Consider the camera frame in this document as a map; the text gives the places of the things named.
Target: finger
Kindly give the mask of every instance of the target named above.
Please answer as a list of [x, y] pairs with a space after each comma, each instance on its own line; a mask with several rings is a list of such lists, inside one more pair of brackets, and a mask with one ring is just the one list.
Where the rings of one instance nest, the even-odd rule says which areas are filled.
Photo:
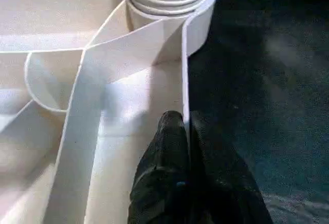
[[128, 223], [184, 223], [189, 205], [187, 147], [181, 114], [164, 113], [137, 167]]

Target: black glove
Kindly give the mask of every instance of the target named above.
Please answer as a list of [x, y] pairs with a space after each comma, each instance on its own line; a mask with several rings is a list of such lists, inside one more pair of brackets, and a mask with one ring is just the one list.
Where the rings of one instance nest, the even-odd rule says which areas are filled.
[[[272, 223], [232, 144], [209, 117], [193, 113], [191, 120], [188, 149], [181, 115], [169, 111], [161, 117], [137, 167], [128, 223]], [[209, 215], [205, 222], [204, 213]]]
[[128, 223], [186, 223], [191, 203], [188, 171], [187, 138], [181, 114], [166, 112], [138, 164]]

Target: black cloth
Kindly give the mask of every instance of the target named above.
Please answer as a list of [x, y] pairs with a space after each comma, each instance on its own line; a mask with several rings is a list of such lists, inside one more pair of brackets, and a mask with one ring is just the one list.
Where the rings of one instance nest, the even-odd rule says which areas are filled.
[[128, 223], [272, 223], [248, 166], [218, 127], [196, 113], [191, 126], [188, 146], [181, 115], [161, 117], [137, 167]]

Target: dark green surface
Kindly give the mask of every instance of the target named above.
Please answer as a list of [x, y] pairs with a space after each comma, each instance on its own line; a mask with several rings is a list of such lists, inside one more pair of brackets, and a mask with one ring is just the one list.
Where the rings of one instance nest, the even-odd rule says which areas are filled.
[[212, 114], [276, 223], [329, 223], [328, 0], [217, 0], [190, 58], [190, 107]]

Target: compartment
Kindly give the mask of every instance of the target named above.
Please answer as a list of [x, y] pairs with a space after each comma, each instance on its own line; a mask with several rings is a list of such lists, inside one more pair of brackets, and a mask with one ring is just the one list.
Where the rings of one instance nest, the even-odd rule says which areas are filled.
[[31, 101], [26, 53], [0, 53], [0, 223], [38, 223], [51, 189], [59, 117]]
[[24, 83], [26, 53], [0, 52], [0, 130], [29, 102]]
[[0, 0], [0, 51], [81, 48], [122, 0]]
[[127, 35], [155, 20], [157, 19], [140, 16], [134, 10], [128, 9], [126, 0], [123, 0], [107, 18], [89, 45], [104, 43]]
[[82, 50], [34, 52], [25, 64], [25, 81], [33, 99], [55, 112], [67, 110]]
[[183, 21], [156, 21], [86, 50], [45, 223], [126, 222], [135, 169], [158, 119], [183, 110]]

